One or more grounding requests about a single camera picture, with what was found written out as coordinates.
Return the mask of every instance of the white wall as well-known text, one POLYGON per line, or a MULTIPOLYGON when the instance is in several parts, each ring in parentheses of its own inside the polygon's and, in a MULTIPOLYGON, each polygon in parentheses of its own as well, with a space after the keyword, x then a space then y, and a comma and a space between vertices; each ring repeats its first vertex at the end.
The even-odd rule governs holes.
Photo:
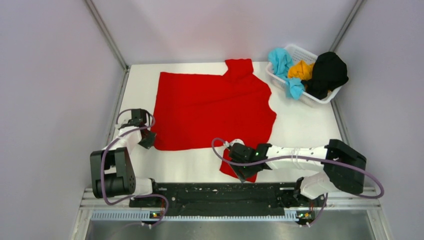
POLYGON ((355 0, 93 0, 128 64, 326 52, 355 0))
POLYGON ((0 239, 68 239, 123 72, 82 0, 0 18, 0 239))
POLYGON ((353 146, 384 184, 395 239, 424 236, 424 1, 367 1, 337 53, 338 94, 353 146))

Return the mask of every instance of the black cloth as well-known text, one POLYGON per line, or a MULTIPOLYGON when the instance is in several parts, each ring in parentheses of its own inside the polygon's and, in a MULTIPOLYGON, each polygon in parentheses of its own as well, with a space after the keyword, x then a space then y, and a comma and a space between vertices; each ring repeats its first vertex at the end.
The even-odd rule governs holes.
POLYGON ((347 83, 348 68, 337 54, 332 51, 318 56, 312 68, 312 78, 302 80, 306 92, 317 99, 327 97, 328 91, 347 83))

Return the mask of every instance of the cable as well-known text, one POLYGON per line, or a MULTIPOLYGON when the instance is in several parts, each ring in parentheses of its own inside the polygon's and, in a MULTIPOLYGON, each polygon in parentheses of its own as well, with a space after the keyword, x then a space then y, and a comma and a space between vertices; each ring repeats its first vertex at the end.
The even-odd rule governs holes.
MULTIPOLYGON (((274 160, 279 160, 279 159, 292 159, 293 156, 292 155, 285 155, 285 156, 276 156, 276 157, 271 157, 268 159, 264 159, 264 160, 260 160, 260 161, 255 161, 255 162, 251 162, 251 163, 238 163, 238 162, 232 162, 232 161, 228 161, 227 159, 223 158, 221 155, 219 155, 219 153, 217 152, 217 150, 215 149, 215 142, 216 141, 220 141, 222 142, 224 145, 226 143, 225 140, 223 140, 222 138, 219 137, 215 137, 212 140, 211 146, 212 146, 212 150, 215 153, 215 155, 220 158, 222 161, 226 162, 227 164, 230 165, 234 165, 234 166, 240 166, 240 167, 249 167, 249 166, 255 166, 255 165, 259 165, 259 164, 264 164, 270 161, 274 161, 274 160)), ((356 194, 356 196, 361 197, 361 198, 365 198, 365 199, 379 199, 381 198, 385 191, 384 191, 384 187, 382 185, 382 183, 371 173, 356 167, 356 166, 352 166, 343 162, 338 162, 338 161, 334 161, 334 160, 328 160, 328 159, 321 159, 321 158, 316 158, 316 157, 310 157, 310 156, 296 156, 297 159, 305 159, 306 161, 315 161, 315 162, 321 162, 321 163, 326 163, 326 164, 333 164, 333 165, 338 165, 341 167, 345 167, 348 169, 352 169, 354 171, 357 171, 367 177, 369 177, 370 179, 372 179, 380 188, 380 194, 375 195, 375 196, 368 196, 368 195, 362 195, 362 194, 356 194)), ((308 227, 311 227, 312 225, 314 225, 317 220, 321 217, 322 212, 324 211, 324 208, 327 204, 327 199, 328 199, 329 194, 326 193, 325 194, 325 199, 324 199, 324 203, 322 204, 321 209, 318 212, 318 215, 316 215, 315 219, 311 222, 311 223, 307 223, 308 227)))
MULTIPOLYGON (((118 124, 118 119, 119 119, 119 117, 120 117, 123 113, 128 112, 128 111, 131 111, 131 110, 132 110, 132 109, 126 109, 126 110, 121 111, 121 112, 118 114, 117 118, 116 118, 116 124, 118 124)), ((118 200, 116 200, 116 201, 114 201, 114 202, 110 202, 110 201, 108 200, 108 197, 106 196, 106 187, 105 187, 105 162, 106 162, 106 155, 108 154, 108 152, 109 152, 109 150, 111 149, 111 147, 112 147, 114 144, 116 144, 116 143, 120 140, 120 138, 122 138, 122 137, 124 137, 124 136, 126 136, 126 135, 128 135, 128 134, 130 134, 130 133, 132 133, 132 132, 145 130, 145 129, 151 128, 153 125, 155 125, 155 122, 156 122, 155 117, 154 117, 153 115, 151 115, 149 112, 148 112, 147 114, 148 114, 149 118, 151 117, 151 124, 150 124, 150 125, 148 125, 148 126, 142 126, 142 127, 135 128, 135 129, 131 129, 131 130, 128 130, 128 131, 126 131, 126 132, 122 133, 122 134, 121 134, 121 135, 119 135, 117 138, 115 138, 112 142, 110 142, 110 143, 109 143, 109 145, 107 145, 107 147, 104 149, 104 152, 103 152, 103 154, 102 154, 102 156, 101 156, 101 164, 100 164, 100 185, 101 185, 101 195, 102 195, 102 197, 103 197, 103 200, 104 200, 104 202, 105 202, 107 205, 110 205, 110 206, 111 206, 111 205, 115 205, 115 204, 117 204, 117 203, 120 203, 120 202, 122 202, 122 201, 124 201, 124 200, 127 200, 127 199, 129 199, 129 198, 144 199, 144 198, 157 197, 157 198, 161 198, 161 199, 165 200, 165 202, 166 202, 166 206, 165 206, 165 210, 163 211, 163 214, 161 214, 161 216, 160 216, 160 218, 157 220, 157 222, 155 222, 154 224, 152 224, 152 225, 150 225, 150 226, 149 226, 149 227, 154 227, 154 226, 158 225, 158 224, 162 221, 162 219, 164 218, 165 214, 166 214, 166 213, 167 213, 167 211, 168 211, 169 202, 168 202, 168 199, 167 199, 165 196, 160 195, 160 194, 148 194, 148 195, 128 195, 128 196, 124 196, 123 198, 118 199, 118 200)), ((130 226, 130 224, 127 224, 127 225, 125 225, 124 227, 120 228, 117 232, 119 232, 120 230, 122 230, 123 228, 126 228, 126 227, 128 227, 128 226, 130 226)))

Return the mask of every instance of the blue cloth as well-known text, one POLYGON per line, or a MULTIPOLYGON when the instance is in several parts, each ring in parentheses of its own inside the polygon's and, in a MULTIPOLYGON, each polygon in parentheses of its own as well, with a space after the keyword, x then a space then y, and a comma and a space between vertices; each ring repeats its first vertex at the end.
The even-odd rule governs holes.
POLYGON ((305 86, 298 77, 288 78, 289 69, 294 65, 293 59, 284 48, 275 48, 268 54, 268 61, 272 63, 274 75, 287 84, 286 95, 298 100, 305 91, 305 86))

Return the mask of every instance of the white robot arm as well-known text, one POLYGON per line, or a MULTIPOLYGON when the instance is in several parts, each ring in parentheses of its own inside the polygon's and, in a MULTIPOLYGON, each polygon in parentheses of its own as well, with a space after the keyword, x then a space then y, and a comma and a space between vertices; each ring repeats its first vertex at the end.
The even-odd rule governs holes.
POLYGON ((245 146, 243 141, 236 139, 228 148, 233 163, 254 163, 285 156, 283 159, 270 160, 259 165, 231 165, 242 182, 262 170, 299 169, 317 172, 297 180, 296 190, 309 199, 316 199, 322 194, 336 191, 351 194, 363 192, 363 174, 345 167, 308 160, 308 157, 327 159, 365 170, 366 158, 337 139, 331 139, 328 145, 319 147, 291 148, 262 143, 258 144, 256 149, 245 146))

